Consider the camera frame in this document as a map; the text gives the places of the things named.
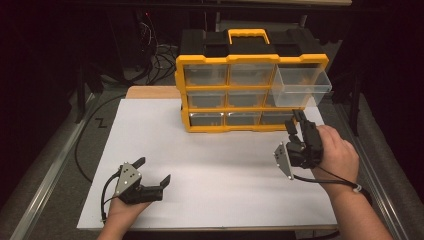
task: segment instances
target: storage organizer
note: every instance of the storage organizer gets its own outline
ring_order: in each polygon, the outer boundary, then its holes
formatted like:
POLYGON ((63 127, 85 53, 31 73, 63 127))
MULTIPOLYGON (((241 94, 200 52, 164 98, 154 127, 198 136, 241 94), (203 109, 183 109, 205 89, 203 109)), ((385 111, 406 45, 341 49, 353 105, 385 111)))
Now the storage organizer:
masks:
POLYGON ((292 110, 331 90, 328 58, 307 29, 184 30, 175 79, 188 132, 286 130, 292 110))

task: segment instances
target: white table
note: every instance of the white table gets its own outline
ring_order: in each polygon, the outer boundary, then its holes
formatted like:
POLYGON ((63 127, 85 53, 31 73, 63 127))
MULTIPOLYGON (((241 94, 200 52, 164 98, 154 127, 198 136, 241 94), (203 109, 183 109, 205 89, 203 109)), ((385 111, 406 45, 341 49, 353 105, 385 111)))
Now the white table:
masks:
MULTIPOLYGON (((158 185, 168 174, 171 183, 133 230, 335 228, 325 191, 318 184, 288 180, 277 167, 272 154, 288 141, 286 132, 187 133, 180 107, 178 98, 121 100, 77 228, 103 227, 103 186, 119 165, 140 157, 146 157, 139 168, 143 185, 158 185)), ((316 107, 305 114, 322 124, 316 107)), ((294 172, 312 178, 310 170, 294 172)), ((106 198, 115 185, 109 185, 106 198)))

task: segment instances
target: gray carpet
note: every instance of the gray carpet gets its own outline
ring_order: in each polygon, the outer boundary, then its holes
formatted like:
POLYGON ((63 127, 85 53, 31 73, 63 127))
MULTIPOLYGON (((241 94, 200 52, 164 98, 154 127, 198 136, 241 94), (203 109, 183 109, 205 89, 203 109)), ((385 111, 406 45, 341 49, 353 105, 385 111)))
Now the gray carpet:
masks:
MULTIPOLYGON (((172 80, 159 82, 159 85, 173 85, 172 80)), ((98 96, 95 109, 103 103, 125 94, 126 88, 109 87, 98 96)), ((101 158, 104 145, 118 107, 119 99, 115 99, 102 106, 88 122, 82 133, 78 145, 78 162, 88 178, 93 178, 98 162, 101 158)), ((359 142, 360 150, 371 162, 378 184, 383 191, 374 194, 374 208, 385 221, 389 229, 398 239, 424 239, 424 209, 411 184, 406 179, 390 151, 383 134, 375 123, 366 100, 362 97, 359 113, 359 137, 354 137, 346 127, 346 116, 343 111, 348 106, 333 105, 327 96, 319 105, 324 122, 337 128, 341 135, 352 142, 359 142)), ((75 113, 52 138, 46 150, 28 170, 14 195, 9 199, 6 207, 0 213, 0 239, 9 239, 28 204, 31 202, 44 175, 52 164, 57 152, 66 142, 74 125, 75 113)), ((43 211, 36 219, 28 239, 95 239, 98 232, 81 231, 76 229, 78 219, 90 188, 90 182, 78 170, 72 148, 68 155, 66 166, 51 192, 43 211)), ((367 189, 375 186, 373 179, 367 177, 369 171, 361 168, 360 183, 367 189)), ((331 231, 317 231, 317 235, 327 234, 331 231)), ((298 238, 310 237, 312 231, 297 231, 298 238)))

